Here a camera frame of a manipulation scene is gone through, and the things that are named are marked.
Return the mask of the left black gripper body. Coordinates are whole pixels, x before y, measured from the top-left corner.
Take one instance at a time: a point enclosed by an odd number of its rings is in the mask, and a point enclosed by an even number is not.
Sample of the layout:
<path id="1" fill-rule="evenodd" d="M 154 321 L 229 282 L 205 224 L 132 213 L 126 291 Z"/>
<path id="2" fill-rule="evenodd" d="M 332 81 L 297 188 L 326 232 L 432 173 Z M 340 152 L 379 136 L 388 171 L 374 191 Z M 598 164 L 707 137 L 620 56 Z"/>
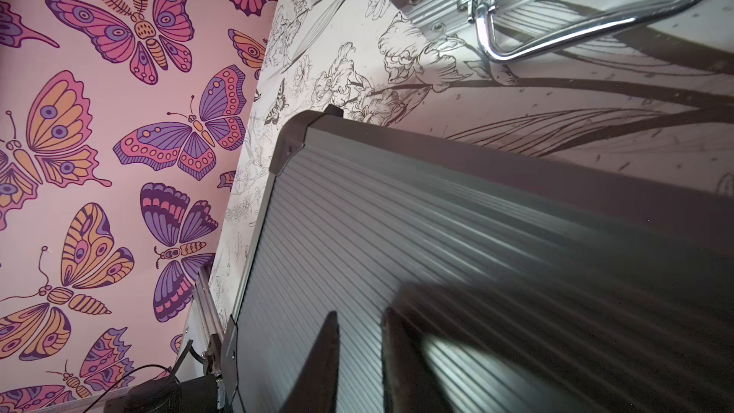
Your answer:
<path id="1" fill-rule="evenodd" d="M 124 397 L 108 401 L 104 413 L 218 412 L 218 384 L 214 376 L 186 382 L 160 379 L 135 386 Z"/>

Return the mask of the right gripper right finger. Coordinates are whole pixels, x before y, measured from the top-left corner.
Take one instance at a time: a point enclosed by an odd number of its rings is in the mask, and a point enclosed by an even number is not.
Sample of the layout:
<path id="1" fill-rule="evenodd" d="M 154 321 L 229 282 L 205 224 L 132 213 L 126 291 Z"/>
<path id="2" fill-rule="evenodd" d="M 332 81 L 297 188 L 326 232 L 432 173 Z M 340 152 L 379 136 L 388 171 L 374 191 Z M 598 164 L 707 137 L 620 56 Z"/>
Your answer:
<path id="1" fill-rule="evenodd" d="M 422 349 L 422 334 L 388 308 L 382 316 L 382 384 L 385 412 L 452 412 Z"/>

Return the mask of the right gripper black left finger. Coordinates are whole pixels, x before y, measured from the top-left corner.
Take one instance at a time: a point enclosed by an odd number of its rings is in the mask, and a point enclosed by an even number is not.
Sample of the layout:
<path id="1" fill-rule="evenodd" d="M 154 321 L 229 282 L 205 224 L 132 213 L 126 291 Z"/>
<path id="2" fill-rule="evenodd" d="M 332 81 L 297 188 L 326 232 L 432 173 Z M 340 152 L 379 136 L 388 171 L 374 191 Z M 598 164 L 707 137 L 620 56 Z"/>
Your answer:
<path id="1" fill-rule="evenodd" d="M 280 412 L 336 412 L 339 361 L 338 313 L 332 311 L 326 315 Z"/>

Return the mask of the large black poker case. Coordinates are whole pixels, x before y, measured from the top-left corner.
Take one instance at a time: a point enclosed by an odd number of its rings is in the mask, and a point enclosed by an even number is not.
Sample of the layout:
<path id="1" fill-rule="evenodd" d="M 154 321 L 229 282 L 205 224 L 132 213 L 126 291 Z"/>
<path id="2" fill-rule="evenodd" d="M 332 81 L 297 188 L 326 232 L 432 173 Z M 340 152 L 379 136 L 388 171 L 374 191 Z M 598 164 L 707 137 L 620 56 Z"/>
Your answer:
<path id="1" fill-rule="evenodd" d="M 385 412 L 382 316 L 452 412 L 729 412 L 733 202 L 346 120 L 282 125 L 223 375 L 279 412 L 338 313 L 336 412 Z"/>

